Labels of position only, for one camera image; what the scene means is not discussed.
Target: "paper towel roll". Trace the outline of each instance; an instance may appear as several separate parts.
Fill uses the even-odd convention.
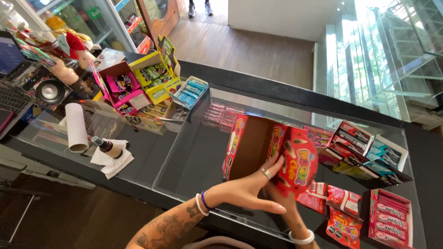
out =
[[[89,148],[89,142],[82,106],[77,103],[69,103],[65,110],[69,150],[72,152],[85,151]]]

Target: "napkin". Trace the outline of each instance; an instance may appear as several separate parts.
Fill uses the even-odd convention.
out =
[[[100,148],[97,147],[95,149],[94,155],[92,156],[91,163],[95,163],[98,165],[104,165],[101,169],[107,179],[115,176],[118,172],[120,172],[128,163],[134,160],[131,152],[126,149],[126,140],[113,140],[113,139],[103,139],[104,141],[111,141],[114,146],[119,147],[123,150],[123,154],[121,157],[114,159],[107,154],[100,151]]]

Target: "sneaker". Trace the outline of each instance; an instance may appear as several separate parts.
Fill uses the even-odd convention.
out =
[[[212,16],[211,3],[209,1],[205,3],[205,8],[206,14],[208,14],[208,16]]]
[[[195,16],[195,5],[194,4],[189,4],[188,16],[189,17]]]

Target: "blue beaded bracelet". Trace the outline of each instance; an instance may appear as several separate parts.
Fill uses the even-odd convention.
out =
[[[206,205],[205,198],[203,197],[203,194],[204,194],[205,192],[206,192],[206,190],[203,190],[203,192],[202,192],[202,203],[203,203],[203,205],[205,205],[205,208],[206,208],[207,210],[215,210],[215,207],[210,208],[210,207],[208,207],[208,205]]]

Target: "silver ring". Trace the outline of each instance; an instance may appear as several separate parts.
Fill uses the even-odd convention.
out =
[[[265,170],[264,168],[260,168],[260,170],[263,171],[263,174],[265,174],[269,180],[271,180],[272,175],[271,172],[269,172],[269,170]]]

